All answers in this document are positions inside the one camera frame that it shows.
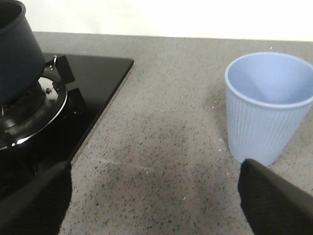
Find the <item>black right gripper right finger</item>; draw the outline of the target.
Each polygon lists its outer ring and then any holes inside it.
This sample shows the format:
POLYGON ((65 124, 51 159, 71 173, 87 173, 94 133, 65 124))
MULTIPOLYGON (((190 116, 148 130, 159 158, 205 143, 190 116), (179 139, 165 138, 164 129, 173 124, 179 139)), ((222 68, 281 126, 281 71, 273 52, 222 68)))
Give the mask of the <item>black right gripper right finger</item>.
POLYGON ((313 197, 259 162, 243 161, 238 192, 255 235, 313 233, 313 197))

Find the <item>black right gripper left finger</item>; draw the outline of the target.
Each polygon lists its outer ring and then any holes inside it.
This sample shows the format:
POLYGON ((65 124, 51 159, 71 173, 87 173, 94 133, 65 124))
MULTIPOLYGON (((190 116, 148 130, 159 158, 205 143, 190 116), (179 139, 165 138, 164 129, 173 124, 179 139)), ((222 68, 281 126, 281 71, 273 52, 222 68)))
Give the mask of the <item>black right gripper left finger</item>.
POLYGON ((57 235, 71 196, 71 164, 59 162, 0 201, 0 233, 57 235))

